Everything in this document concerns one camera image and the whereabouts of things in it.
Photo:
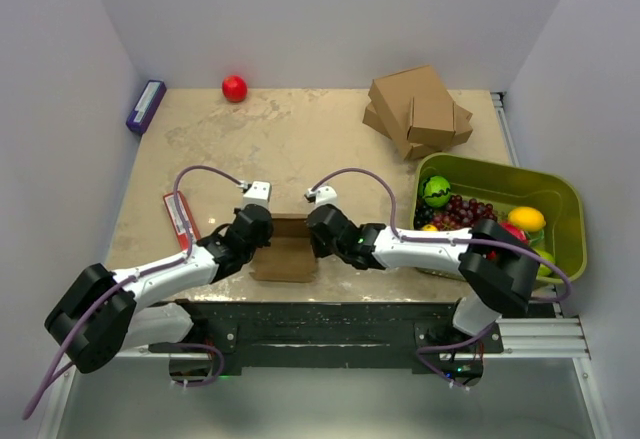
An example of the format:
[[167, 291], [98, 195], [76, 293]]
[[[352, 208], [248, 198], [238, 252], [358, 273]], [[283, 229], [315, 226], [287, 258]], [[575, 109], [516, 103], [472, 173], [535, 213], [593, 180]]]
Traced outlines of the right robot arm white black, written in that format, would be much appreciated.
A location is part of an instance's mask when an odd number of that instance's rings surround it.
[[314, 255], [336, 256], [358, 270], [417, 268], [462, 277], [471, 293], [455, 306], [445, 328], [448, 345], [469, 351], [481, 331], [501, 317], [527, 315], [537, 254], [493, 220], [449, 232], [355, 225], [336, 206], [316, 207], [306, 219]]

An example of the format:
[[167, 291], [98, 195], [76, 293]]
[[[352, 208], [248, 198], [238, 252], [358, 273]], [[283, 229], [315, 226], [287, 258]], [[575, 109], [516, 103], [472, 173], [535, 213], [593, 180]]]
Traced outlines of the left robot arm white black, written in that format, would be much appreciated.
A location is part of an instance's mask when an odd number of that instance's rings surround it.
[[268, 208], [249, 204], [231, 225], [183, 252], [144, 266], [109, 271], [86, 267], [45, 319], [45, 329], [82, 373], [94, 372], [120, 352], [142, 311], [187, 289], [214, 284], [248, 264], [269, 245]]

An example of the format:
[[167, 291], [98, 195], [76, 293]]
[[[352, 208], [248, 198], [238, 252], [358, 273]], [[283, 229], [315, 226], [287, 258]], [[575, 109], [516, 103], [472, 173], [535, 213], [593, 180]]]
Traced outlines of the brown cardboard box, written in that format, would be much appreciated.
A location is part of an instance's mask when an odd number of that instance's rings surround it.
[[317, 260], [304, 214], [274, 214], [270, 245], [256, 251], [250, 273], [256, 281], [309, 283]]

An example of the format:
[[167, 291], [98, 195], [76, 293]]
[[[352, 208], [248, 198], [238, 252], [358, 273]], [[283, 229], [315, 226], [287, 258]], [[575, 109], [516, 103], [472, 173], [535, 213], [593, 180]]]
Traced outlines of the green plastic tub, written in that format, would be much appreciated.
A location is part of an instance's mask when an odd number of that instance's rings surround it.
[[424, 158], [415, 173], [409, 223], [414, 223], [422, 183], [431, 176], [447, 179], [452, 192], [491, 203], [502, 220], [518, 207], [539, 210], [546, 220], [544, 235], [535, 245], [554, 256], [570, 280], [577, 280], [587, 265], [584, 213], [577, 191], [564, 179], [543, 172], [447, 153]]

